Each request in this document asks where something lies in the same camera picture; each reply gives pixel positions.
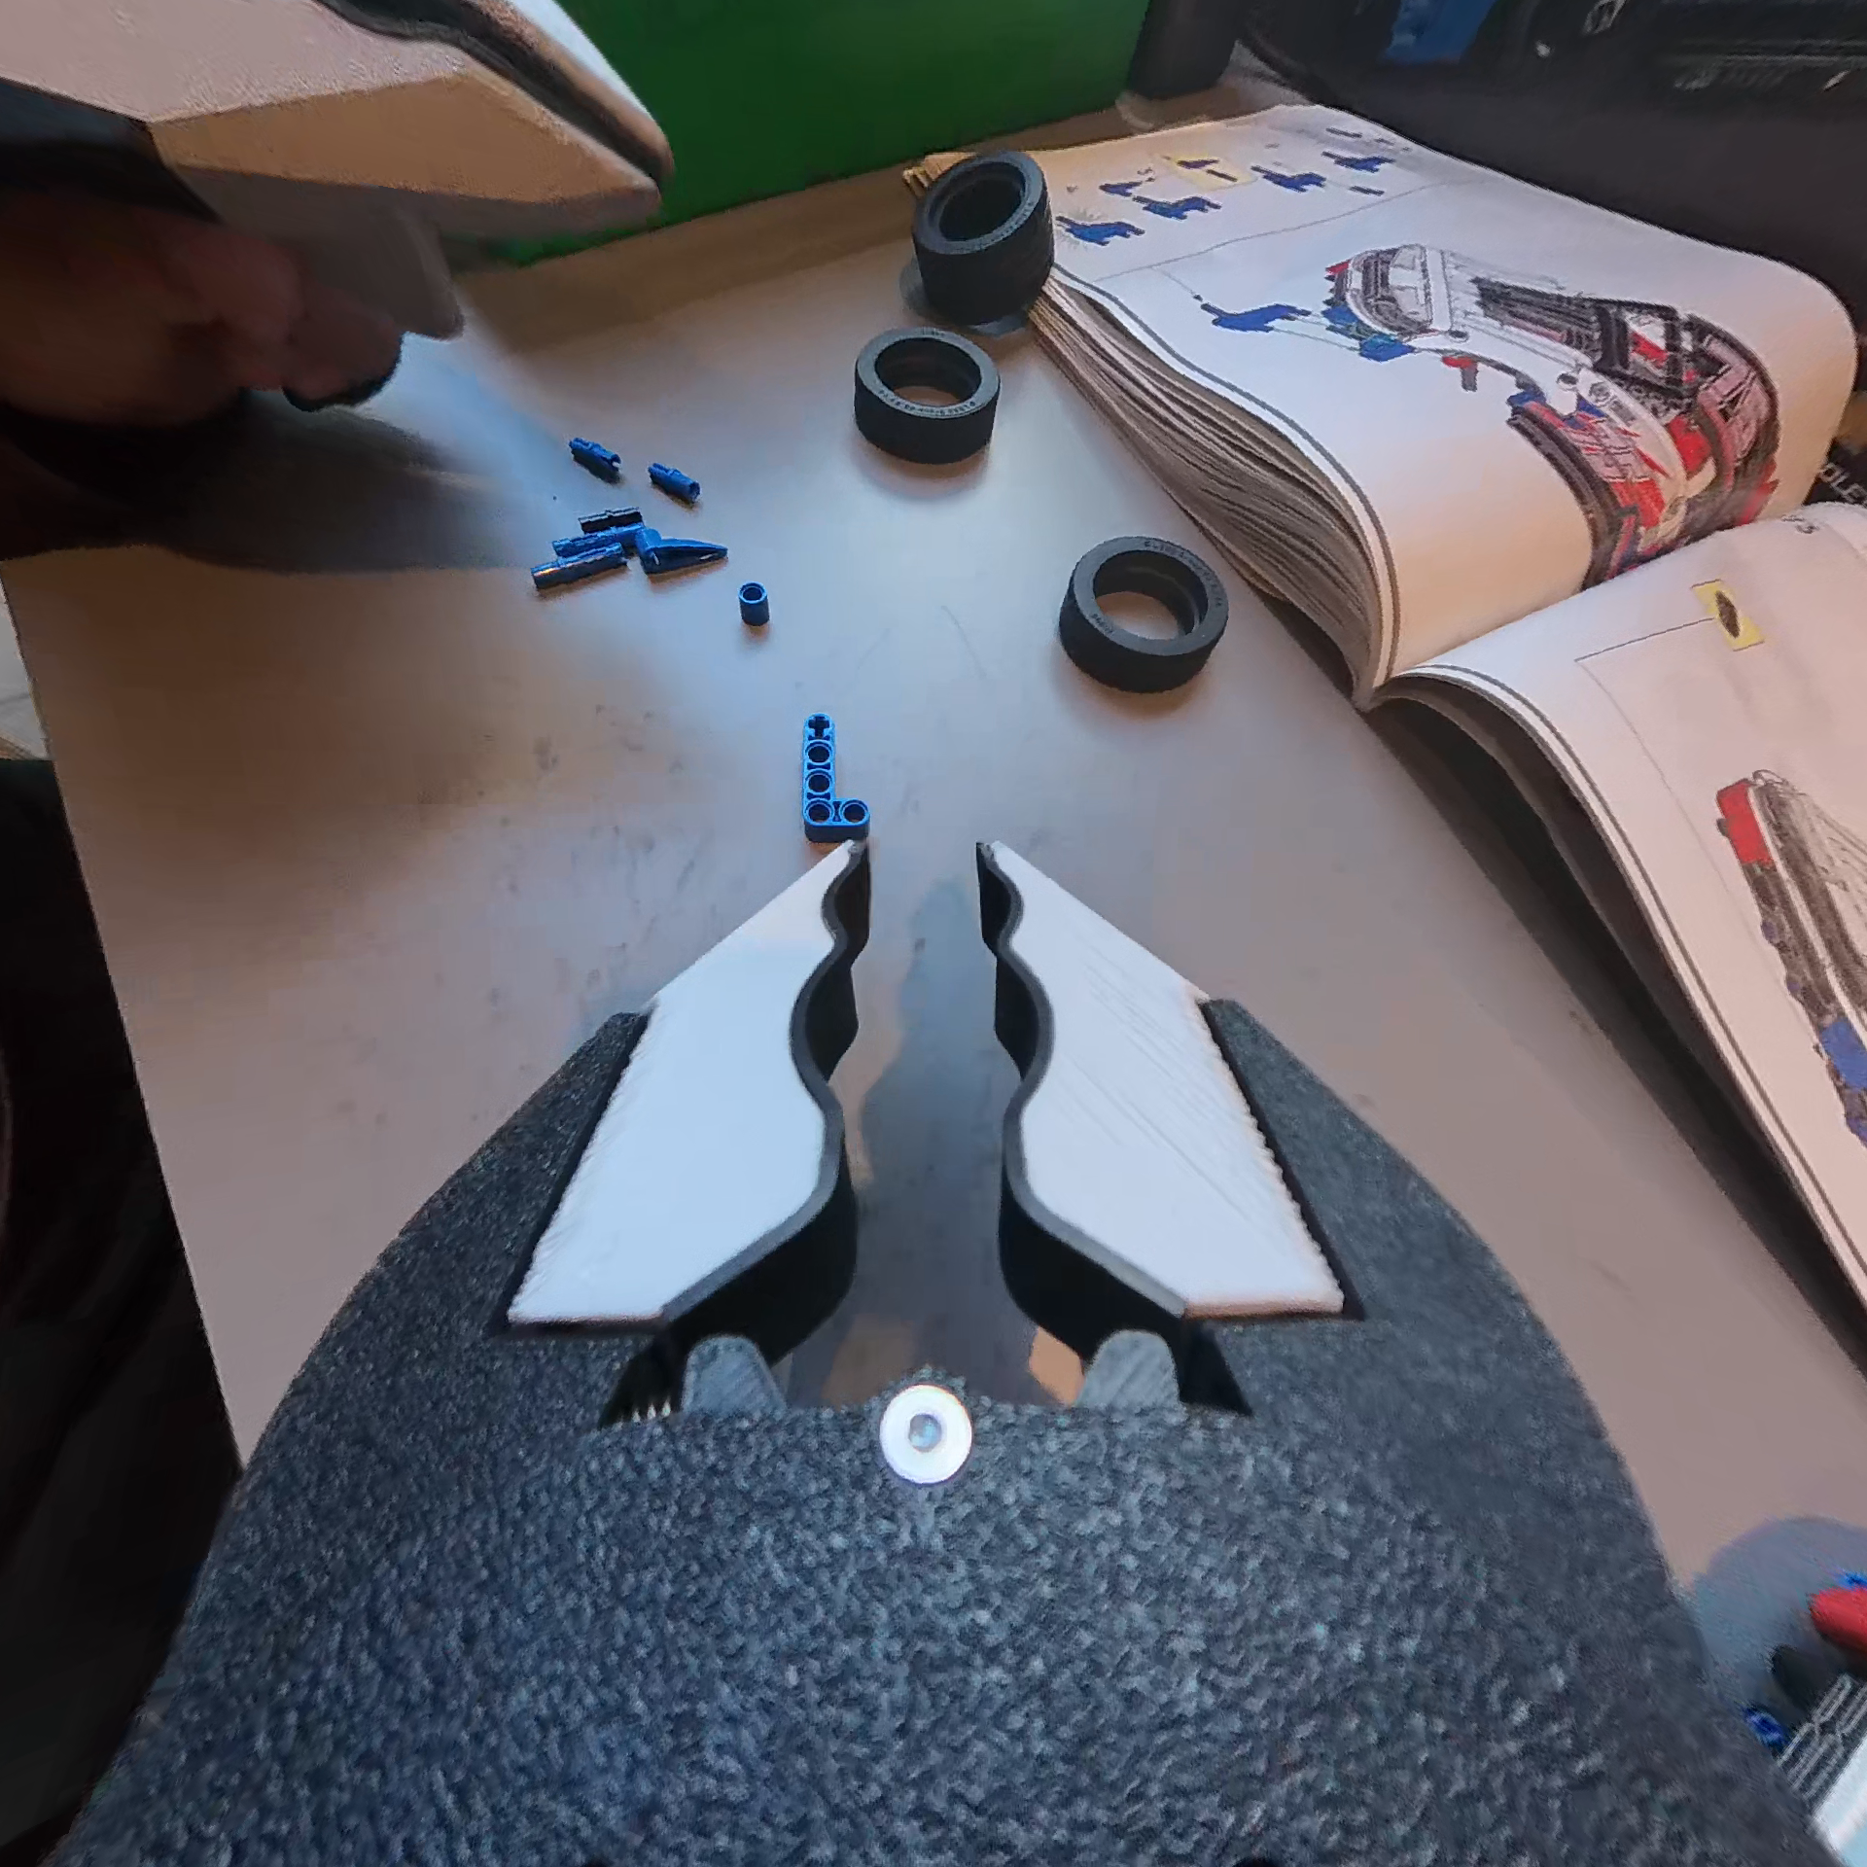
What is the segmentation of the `open instruction booklet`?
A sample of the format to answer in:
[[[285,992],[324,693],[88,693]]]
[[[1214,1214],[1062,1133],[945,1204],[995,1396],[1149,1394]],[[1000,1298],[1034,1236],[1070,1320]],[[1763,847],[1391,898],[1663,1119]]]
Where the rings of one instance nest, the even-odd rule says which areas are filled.
[[[1862,510],[1821,282],[1342,112],[1016,159],[1029,319],[1363,710],[1467,733],[1865,1271]]]

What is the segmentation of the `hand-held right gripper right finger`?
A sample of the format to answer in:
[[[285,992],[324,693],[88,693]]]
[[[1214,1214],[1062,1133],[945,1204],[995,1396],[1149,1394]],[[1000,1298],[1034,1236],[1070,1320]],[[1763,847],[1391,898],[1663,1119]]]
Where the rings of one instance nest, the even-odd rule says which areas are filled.
[[[1009,845],[974,851],[1005,1115],[999,1259],[1081,1357],[1123,1332],[1342,1320],[1348,1288],[1214,1002]]]

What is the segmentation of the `black power adapter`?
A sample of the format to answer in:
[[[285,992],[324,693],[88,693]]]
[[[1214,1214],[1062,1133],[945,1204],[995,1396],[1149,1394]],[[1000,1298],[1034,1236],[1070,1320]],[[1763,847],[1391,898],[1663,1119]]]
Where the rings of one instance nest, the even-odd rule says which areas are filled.
[[[1215,88],[1241,39],[1243,2],[1149,2],[1128,91],[1170,103]]]

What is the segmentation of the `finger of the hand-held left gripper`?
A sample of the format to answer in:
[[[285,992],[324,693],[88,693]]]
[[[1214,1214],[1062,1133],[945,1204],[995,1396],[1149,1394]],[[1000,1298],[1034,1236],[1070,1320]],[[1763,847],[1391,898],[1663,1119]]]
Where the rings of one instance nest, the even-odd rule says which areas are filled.
[[[556,2],[332,2],[329,9],[385,39],[449,44],[643,176],[673,176],[663,127]]]
[[[332,2],[5,2],[2,78],[151,130],[183,169],[350,183],[463,232],[614,228],[664,179],[476,59]]]

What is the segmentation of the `grey desk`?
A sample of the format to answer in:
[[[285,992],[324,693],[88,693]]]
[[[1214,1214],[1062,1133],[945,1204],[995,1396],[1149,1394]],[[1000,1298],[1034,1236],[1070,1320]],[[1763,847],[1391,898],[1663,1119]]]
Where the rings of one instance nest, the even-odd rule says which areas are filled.
[[[1862,1320],[1571,927],[1229,576],[1186,689],[1056,640],[1118,531],[1205,543],[1034,341],[985,457],[853,430],[906,323],[899,169],[463,284],[363,414],[437,457],[473,561],[365,575],[161,548],[6,567],[37,718],[241,1448],[413,1212],[610,1016],[810,865],[806,712],[876,813],[848,1109],[861,1256],[787,1371],[1062,1398],[995,1260],[1016,1082],[974,845],[1000,839],[1243,1002],[1484,1236],[1563,1345],[1679,1574],[1777,1520],[1862,1525]],[[570,453],[622,458],[603,483]],[[703,486],[667,498],[651,461]],[[539,593],[610,508],[724,546]],[[770,590],[767,628],[737,590]]]

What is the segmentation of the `green box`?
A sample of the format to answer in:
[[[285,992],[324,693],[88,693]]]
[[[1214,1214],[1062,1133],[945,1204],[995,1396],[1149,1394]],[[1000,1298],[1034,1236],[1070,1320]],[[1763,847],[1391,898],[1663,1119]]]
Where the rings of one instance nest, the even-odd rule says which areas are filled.
[[[647,230],[1113,106],[1144,2],[573,2],[655,116]]]

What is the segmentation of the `blue L-shaped beam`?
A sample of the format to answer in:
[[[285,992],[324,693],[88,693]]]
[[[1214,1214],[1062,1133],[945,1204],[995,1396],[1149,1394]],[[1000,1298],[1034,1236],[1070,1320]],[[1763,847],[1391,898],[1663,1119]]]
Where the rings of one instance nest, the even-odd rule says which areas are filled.
[[[810,713],[801,737],[801,826],[813,847],[831,847],[869,837],[872,810],[838,783],[834,718]]]

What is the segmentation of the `toy brick race car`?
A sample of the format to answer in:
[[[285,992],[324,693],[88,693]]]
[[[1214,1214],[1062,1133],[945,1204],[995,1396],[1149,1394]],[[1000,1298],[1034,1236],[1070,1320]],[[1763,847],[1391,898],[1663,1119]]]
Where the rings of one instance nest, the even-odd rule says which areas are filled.
[[[1774,1647],[1774,1701],[1743,1710],[1837,1863],[1865,1863],[1865,1576],[1808,1601],[1814,1646]]]

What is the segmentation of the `person's left forearm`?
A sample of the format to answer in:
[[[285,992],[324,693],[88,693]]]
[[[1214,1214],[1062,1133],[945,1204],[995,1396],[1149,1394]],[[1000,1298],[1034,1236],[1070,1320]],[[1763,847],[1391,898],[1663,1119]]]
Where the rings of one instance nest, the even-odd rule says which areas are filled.
[[[5,410],[5,561],[130,546],[281,575],[476,556],[470,502],[437,457],[361,410],[249,394],[184,427]]]

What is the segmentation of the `black toy car box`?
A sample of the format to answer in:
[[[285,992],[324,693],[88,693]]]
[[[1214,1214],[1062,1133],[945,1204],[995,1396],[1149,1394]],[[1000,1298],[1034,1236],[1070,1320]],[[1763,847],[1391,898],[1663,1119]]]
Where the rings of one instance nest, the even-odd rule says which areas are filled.
[[[1295,91],[1865,313],[1862,2],[1261,2]]]

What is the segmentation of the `black rubber tyre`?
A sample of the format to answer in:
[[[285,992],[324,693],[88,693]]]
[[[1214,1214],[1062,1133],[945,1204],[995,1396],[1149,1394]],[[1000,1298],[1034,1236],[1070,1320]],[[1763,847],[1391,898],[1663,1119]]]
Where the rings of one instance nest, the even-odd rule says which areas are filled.
[[[1121,625],[1109,596],[1159,603],[1174,621],[1172,639],[1148,639]],[[1115,537],[1078,561],[1059,607],[1059,640],[1072,662],[1121,693],[1166,693],[1189,686],[1209,662],[1229,622],[1229,596],[1196,552],[1153,537]]]
[[[1043,169],[1022,151],[964,159],[923,193],[911,240],[933,313],[980,327],[1026,312],[1056,260]]]
[[[892,329],[856,359],[856,430],[899,461],[952,464],[980,453],[995,432],[999,396],[992,357],[943,329]]]

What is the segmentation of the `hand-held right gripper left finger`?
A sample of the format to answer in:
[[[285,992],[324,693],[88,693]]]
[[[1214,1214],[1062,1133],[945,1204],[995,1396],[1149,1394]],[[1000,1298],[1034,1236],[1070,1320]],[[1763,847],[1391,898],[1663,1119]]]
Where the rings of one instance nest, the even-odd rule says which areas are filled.
[[[649,1002],[505,1307],[780,1362],[850,1294],[856,1198],[831,1077],[872,930],[864,845],[834,847]]]

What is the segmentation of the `person's left hand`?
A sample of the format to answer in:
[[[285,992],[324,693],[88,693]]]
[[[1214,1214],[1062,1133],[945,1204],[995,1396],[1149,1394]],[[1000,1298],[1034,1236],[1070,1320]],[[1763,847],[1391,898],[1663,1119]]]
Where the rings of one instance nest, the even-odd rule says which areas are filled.
[[[405,334],[290,247],[167,210],[6,191],[2,403],[183,427],[245,391],[323,406],[385,382]]]

